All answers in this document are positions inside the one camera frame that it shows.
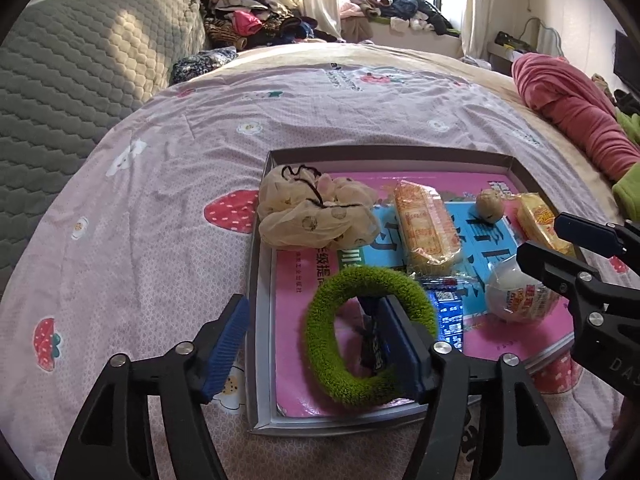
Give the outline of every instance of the gray quilted headboard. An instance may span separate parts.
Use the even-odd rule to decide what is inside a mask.
[[[24,10],[0,46],[0,298],[92,149],[204,43],[199,0],[44,0]]]

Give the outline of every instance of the tray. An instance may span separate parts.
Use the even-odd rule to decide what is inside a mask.
[[[484,181],[503,175],[514,192],[537,192],[558,214],[544,191],[529,172],[509,155],[498,153],[430,148],[424,146],[320,146],[271,152],[264,168],[267,174],[281,164],[308,164],[323,173],[380,174],[411,172],[469,173]],[[248,275],[248,298],[252,308],[252,323],[246,339],[246,396],[250,431],[279,436],[332,436],[407,424],[424,418],[426,406],[407,400],[397,400],[371,412],[337,412],[333,415],[285,416],[276,400],[275,375],[275,289],[277,251],[260,243],[257,224],[252,239],[252,254]],[[568,332],[549,341],[543,351],[525,361],[535,372],[565,352],[572,344]],[[496,355],[508,351],[502,343],[496,345]]]

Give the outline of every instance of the round brown nut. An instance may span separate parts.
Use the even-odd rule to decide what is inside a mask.
[[[476,198],[478,216],[489,224],[495,224],[504,216],[502,197],[495,189],[485,189]]]

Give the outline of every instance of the pink book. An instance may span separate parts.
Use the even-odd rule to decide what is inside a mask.
[[[476,194],[489,187],[506,193],[517,192],[513,183],[503,174],[398,172],[335,173],[332,176],[350,176],[377,189],[381,203],[386,202],[396,181],[400,179],[434,187],[447,202],[472,201]],[[450,212],[463,210],[460,206],[448,204],[447,208]],[[509,224],[517,242],[521,243],[525,238],[517,223],[515,204],[510,205],[506,201],[506,206],[505,222]],[[381,220],[382,231],[372,246],[354,251],[278,251],[275,280],[276,402],[285,416],[331,416],[347,413],[343,406],[324,393],[308,367],[302,339],[305,313],[319,284],[344,265],[394,267],[402,261],[402,245],[394,208],[377,206],[375,213]],[[513,239],[510,243],[514,249]],[[484,254],[500,252],[487,251]],[[549,316],[537,324],[507,324],[486,312],[481,290],[468,287],[468,290],[463,291],[463,299],[463,351],[466,355],[496,360],[505,352],[513,352],[526,361],[573,331],[566,300],[561,301]],[[351,300],[338,311],[335,335],[340,354],[354,375],[369,373],[360,366],[362,337],[358,329],[362,327],[360,305],[357,300]],[[406,402],[409,401],[397,399],[393,404]]]

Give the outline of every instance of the quilted mattress cover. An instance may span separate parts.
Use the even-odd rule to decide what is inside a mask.
[[[395,143],[506,153],[561,210],[618,220],[610,191],[581,155],[561,152],[560,134],[513,92],[508,78],[442,56],[283,46],[160,92],[117,124],[40,221],[0,304],[0,428],[27,470],[53,478],[112,354],[163,354],[244,291],[269,150]],[[232,217],[217,214],[227,208]],[[608,260],[588,259],[605,280],[640,285]],[[578,477],[598,478],[622,399],[568,356],[555,366],[555,394],[545,399]],[[230,479],[402,477],[419,424],[339,438],[251,436],[242,370],[240,354],[230,387],[204,407]],[[159,474],[172,479],[157,399],[150,420]],[[460,479],[470,472],[477,426],[472,408]]]
[[[104,134],[204,44],[199,0],[45,0],[0,47],[0,297]]]

